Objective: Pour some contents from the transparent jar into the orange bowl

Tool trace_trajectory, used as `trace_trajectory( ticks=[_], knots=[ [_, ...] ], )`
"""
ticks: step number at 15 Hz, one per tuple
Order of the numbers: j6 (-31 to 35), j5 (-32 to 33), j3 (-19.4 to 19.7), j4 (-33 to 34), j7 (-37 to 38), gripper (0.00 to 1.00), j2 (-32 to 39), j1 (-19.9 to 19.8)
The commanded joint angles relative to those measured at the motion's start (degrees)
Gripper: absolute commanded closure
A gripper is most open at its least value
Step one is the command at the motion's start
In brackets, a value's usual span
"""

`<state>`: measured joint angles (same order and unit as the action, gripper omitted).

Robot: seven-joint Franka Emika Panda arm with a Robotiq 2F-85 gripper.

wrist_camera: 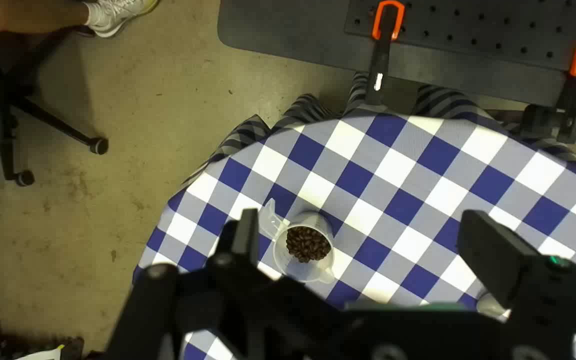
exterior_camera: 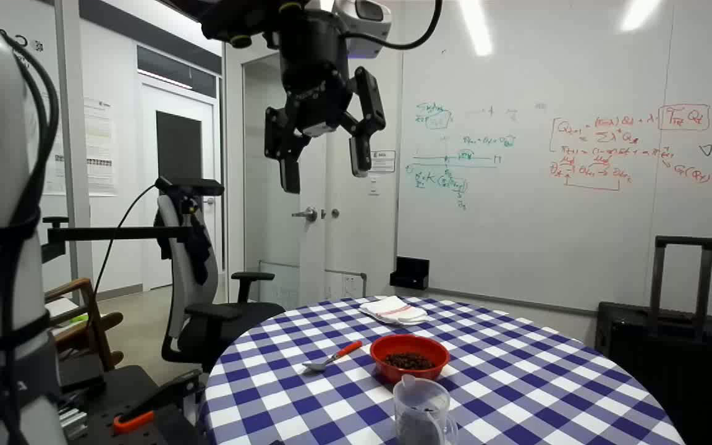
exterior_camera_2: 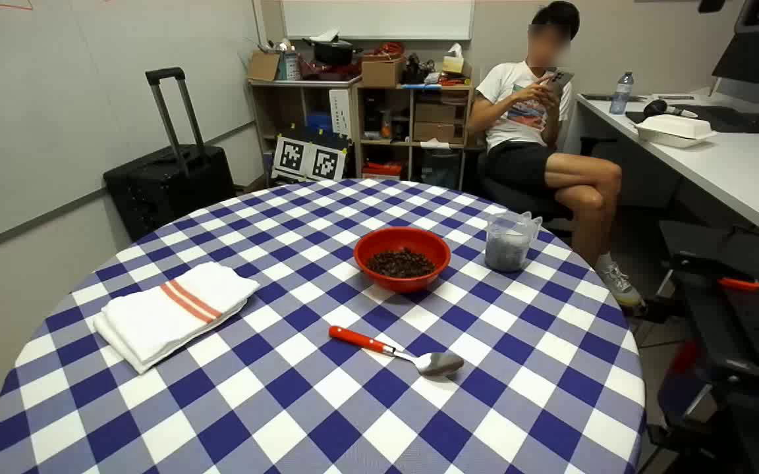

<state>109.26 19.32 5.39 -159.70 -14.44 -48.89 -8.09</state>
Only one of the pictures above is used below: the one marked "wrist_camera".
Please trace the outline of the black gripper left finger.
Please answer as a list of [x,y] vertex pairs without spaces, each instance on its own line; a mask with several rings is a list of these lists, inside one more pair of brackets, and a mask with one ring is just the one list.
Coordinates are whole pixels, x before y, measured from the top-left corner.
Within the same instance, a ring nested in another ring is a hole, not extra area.
[[257,208],[248,208],[243,213],[235,231],[232,253],[239,258],[248,260],[251,265],[258,262],[258,210]]

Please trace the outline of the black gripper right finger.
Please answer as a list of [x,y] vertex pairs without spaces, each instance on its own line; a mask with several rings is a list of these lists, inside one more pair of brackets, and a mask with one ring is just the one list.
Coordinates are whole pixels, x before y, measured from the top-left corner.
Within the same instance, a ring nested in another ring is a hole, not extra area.
[[482,210],[466,210],[459,255],[502,309],[540,312],[543,255],[515,231]]

